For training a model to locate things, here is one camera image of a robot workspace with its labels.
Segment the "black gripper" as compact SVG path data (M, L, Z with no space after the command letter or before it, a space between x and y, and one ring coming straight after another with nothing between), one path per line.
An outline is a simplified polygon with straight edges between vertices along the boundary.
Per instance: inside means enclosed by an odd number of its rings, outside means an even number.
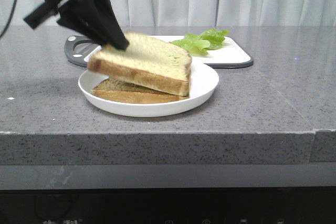
M24 21L32 29L37 28L57 13L61 1L44 0ZM100 45L110 44L119 50L127 49L129 41L119 26L110 0L68 0L58 10L58 25L77 31Z

